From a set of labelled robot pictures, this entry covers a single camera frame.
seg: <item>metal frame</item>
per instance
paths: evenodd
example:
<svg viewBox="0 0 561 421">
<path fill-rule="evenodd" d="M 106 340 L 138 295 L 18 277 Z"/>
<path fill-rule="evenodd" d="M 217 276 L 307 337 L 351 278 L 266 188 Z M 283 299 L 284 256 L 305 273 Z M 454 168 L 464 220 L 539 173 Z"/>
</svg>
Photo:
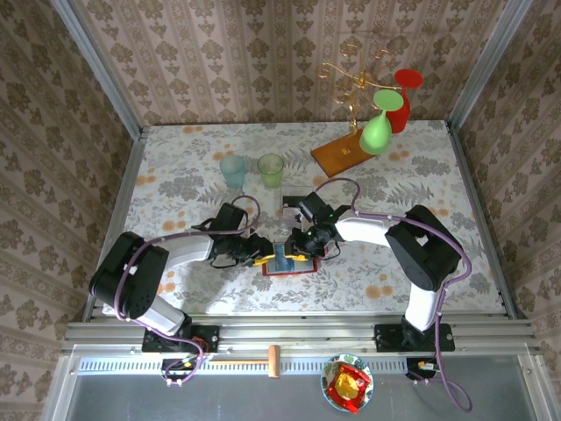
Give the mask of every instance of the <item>metal frame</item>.
<svg viewBox="0 0 561 421">
<path fill-rule="evenodd" d="M 143 131 L 140 141 L 134 144 L 131 151 L 100 260 L 124 228 L 128 203 L 131 201 L 135 180 L 144 156 L 148 133 L 149 129 Z M 507 314 L 511 318 L 509 319 L 504 313 L 488 314 L 484 311 L 480 313 L 473 311 L 444 313 L 443 321 L 451 324 L 457 347 L 453 353 L 444 353 L 444 357 L 518 356 L 521 366 L 526 371 L 531 370 L 525 373 L 524 380 L 538 419 L 557 419 L 555 393 L 547 370 L 543 367 L 539 341 L 535 338 L 528 320 L 512 319 L 515 318 L 514 305 L 506 289 L 493 242 L 485 225 L 477 191 L 469 175 L 467 161 L 457 134 L 450 127 L 449 133 L 466 191 L 474 208 L 490 266 L 495 273 Z M 253 316 L 195 314 L 190 316 L 197 324 L 222 326 L 221 342 L 217 353 L 220 359 L 265 359 L 270 344 L 281 346 L 282 361 L 285 365 L 309 361 L 309 359 L 313 359 L 317 364 L 317 359 L 341 352 L 353 352 L 372 364 L 406 355 L 403 353 L 376 353 L 373 340 L 374 325 L 399 323 L 401 313 L 386 315 L 325 313 L 304 317 L 302 315 L 295 317 L 264 314 Z M 99 302 L 96 303 L 93 297 L 89 299 L 83 320 L 89 323 L 72 323 L 68 326 L 66 340 L 62 346 L 60 361 L 54 374 L 42 419 L 64 420 L 66 418 L 77 375 L 80 374 L 81 367 L 85 367 L 81 365 L 83 361 L 97 361 L 100 367 L 106 367 L 103 364 L 113 361 L 116 357 L 126 363 L 151 362 L 157 366 L 163 360 L 163 356 L 159 354 L 142 354 L 141 347 L 144 337 L 142 327 L 121 322 L 111 315 L 103 314 L 103 305 Z M 168 354 L 166 358 L 180 356 L 184 355 Z M 431 353 L 410 353 L 407 356 L 424 357 L 431 356 Z M 140 366 L 137 374 L 154 374 L 154 367 L 153 364 Z M 96 374 L 114 375 L 119 370 L 106 370 L 106 373 L 101 371 Z M 206 375 L 238 375 L 240 373 L 241 371 L 238 371 L 237 368 L 205 372 Z"/>
<path fill-rule="evenodd" d="M 485 214 L 483 213 L 481 201 L 479 200 L 479 194 L 467 164 L 464 149 L 459 141 L 458 133 L 451 123 L 446 123 L 446 128 L 448 129 L 448 135 L 452 143 L 452 148 L 454 149 L 454 154 L 456 155 L 456 161 L 458 162 L 460 174 L 464 179 L 467 196 L 470 199 L 470 204 L 473 208 L 473 215 L 475 216 L 475 221 L 477 222 L 479 233 L 481 234 L 481 241 L 483 243 L 483 247 L 485 248 L 487 258 L 489 259 L 489 267 L 493 270 L 495 283 L 501 293 L 502 302 L 504 303 L 508 316 L 510 318 L 517 318 L 516 307 L 512 301 L 512 297 L 508 291 L 507 281 L 505 280 L 504 274 L 501 270 L 499 256 L 497 255 L 493 238 L 491 237 L 491 232 L 489 231 L 489 227 L 485 221 Z"/>
<path fill-rule="evenodd" d="M 60 18 L 68 28 L 84 59 L 86 59 L 94 72 L 96 79 L 101 84 L 103 92 L 105 92 L 105 95 L 113 104 L 126 130 L 131 135 L 133 141 L 136 141 L 140 137 L 142 126 L 128 104 L 126 95 L 119 88 L 116 82 L 117 79 L 110 71 L 110 68 L 105 65 L 105 61 L 93 40 L 94 38 L 88 26 L 84 23 L 80 14 L 76 12 L 72 0 L 53 0 L 53 6 L 59 12 Z"/>
<path fill-rule="evenodd" d="M 99 254 L 97 266 L 99 266 L 103 259 L 105 259 L 105 256 L 117 240 L 117 237 L 121 234 L 121 232 L 123 232 L 124 222 L 126 221 L 126 215 L 129 211 L 129 203 L 132 198 L 132 191 L 134 190 L 140 164 L 144 158 L 144 150 L 149 132 L 149 127 L 144 129 L 140 139 L 132 144 L 129 161 L 126 164 L 126 170 L 124 171 L 123 180 L 121 181 L 121 187 L 117 195 L 115 208 L 113 209 L 113 214 L 111 215 L 111 221 L 109 222 L 107 233 L 105 234 L 105 240 L 103 241 L 103 247 L 101 253 Z M 89 321 L 95 302 L 96 298 L 89 294 L 86 302 L 86 308 L 82 315 L 82 322 Z"/>
<path fill-rule="evenodd" d="M 353 352 L 370 364 L 396 360 L 401 353 L 376 353 L 373 326 L 378 323 L 395 323 L 399 316 L 379 317 L 211 317 L 194 316 L 194 322 L 206 325 L 221 325 L 220 359 L 243 359 L 267 357 L 270 344 L 281 346 L 282 361 L 291 374 L 304 374 L 317 369 L 319 359 L 340 352 Z M 444 322 L 452 325 L 457 349 L 444 353 L 445 358 L 467 356 L 518 356 L 523 378 L 537 419 L 559 419 L 555 393 L 551 385 L 539 340 L 535 338 L 528 320 L 512 320 L 501 315 L 445 314 Z M 132 323 L 120 322 L 111 316 L 92 318 L 90 323 L 74 323 L 68 327 L 62 355 L 54 374 L 53 384 L 47 400 L 44 420 L 64 420 L 75 389 L 76 377 L 85 375 L 143 374 L 156 375 L 163 356 L 142 354 L 141 343 L 144 329 Z M 184 357 L 183 354 L 167 354 L 166 358 Z M 407 356 L 431 356 L 431 353 L 414 353 Z M 108 368 L 107 364 L 118 367 Z M 291 367 L 299 362 L 312 363 L 314 367 L 302 369 Z M 97 364 L 89 369 L 87 364 Z M 262 367 L 243 367 L 258 370 Z M 217 370 L 209 368 L 205 375 L 240 375 L 241 370 Z"/>
<path fill-rule="evenodd" d="M 448 118 L 454 129 L 465 122 L 531 4 L 532 0 L 508 1 Z"/>
</svg>

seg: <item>blue cup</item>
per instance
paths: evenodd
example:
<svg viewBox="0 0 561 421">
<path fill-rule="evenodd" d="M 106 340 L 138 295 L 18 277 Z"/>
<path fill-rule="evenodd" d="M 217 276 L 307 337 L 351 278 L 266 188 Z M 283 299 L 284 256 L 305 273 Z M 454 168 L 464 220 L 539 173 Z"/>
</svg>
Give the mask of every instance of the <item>blue cup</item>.
<svg viewBox="0 0 561 421">
<path fill-rule="evenodd" d="M 226 155 L 220 161 L 220 171 L 229 187 L 240 189 L 244 185 L 245 162 L 241 156 Z"/>
</svg>

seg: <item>wooden handle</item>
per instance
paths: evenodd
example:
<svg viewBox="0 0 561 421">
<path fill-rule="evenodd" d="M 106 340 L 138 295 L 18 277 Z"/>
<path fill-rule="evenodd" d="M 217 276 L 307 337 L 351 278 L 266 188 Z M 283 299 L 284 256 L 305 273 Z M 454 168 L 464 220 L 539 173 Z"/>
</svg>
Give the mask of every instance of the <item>wooden handle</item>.
<svg viewBox="0 0 561 421">
<path fill-rule="evenodd" d="M 268 360 L 210 360 L 209 364 L 212 366 L 228 366 L 230 364 L 268 364 Z"/>
<path fill-rule="evenodd" d="M 269 346 L 269 377 L 281 377 L 281 348 L 278 345 Z"/>
</svg>

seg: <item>yellow object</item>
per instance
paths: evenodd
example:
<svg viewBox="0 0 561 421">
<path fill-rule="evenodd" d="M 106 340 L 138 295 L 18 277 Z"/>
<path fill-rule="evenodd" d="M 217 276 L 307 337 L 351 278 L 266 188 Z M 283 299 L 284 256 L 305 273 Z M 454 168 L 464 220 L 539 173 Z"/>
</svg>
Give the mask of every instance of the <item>yellow object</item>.
<svg viewBox="0 0 561 421">
<path fill-rule="evenodd" d="M 359 395 L 359 386 L 347 373 L 341 373 L 335 382 L 335 390 L 343 399 L 354 399 Z"/>
<path fill-rule="evenodd" d="M 292 259 L 292 260 L 296 260 L 296 261 L 307 261 L 308 258 L 306 256 L 304 256 L 303 254 L 290 254 L 290 255 L 286 255 L 285 256 L 287 259 Z"/>
<path fill-rule="evenodd" d="M 253 266 L 261 266 L 266 264 L 268 261 L 270 261 L 271 259 L 274 259 L 274 254 L 271 254 L 270 256 L 265 256 L 261 259 L 255 259 L 255 261 L 253 262 Z"/>
</svg>

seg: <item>blue object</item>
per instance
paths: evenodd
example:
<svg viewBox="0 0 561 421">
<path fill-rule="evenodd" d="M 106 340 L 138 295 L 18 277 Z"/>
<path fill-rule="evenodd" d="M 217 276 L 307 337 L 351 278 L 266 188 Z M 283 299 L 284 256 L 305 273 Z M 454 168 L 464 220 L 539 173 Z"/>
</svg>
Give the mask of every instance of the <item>blue object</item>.
<svg viewBox="0 0 561 421">
<path fill-rule="evenodd" d="M 289 272 L 295 270 L 295 261 L 287 259 L 284 255 L 284 245 L 274 245 L 274 262 L 276 263 L 277 272 Z"/>
<path fill-rule="evenodd" d="M 245 162 L 241 156 L 226 155 L 220 161 L 220 171 L 229 187 L 240 189 L 244 185 Z"/>
</svg>

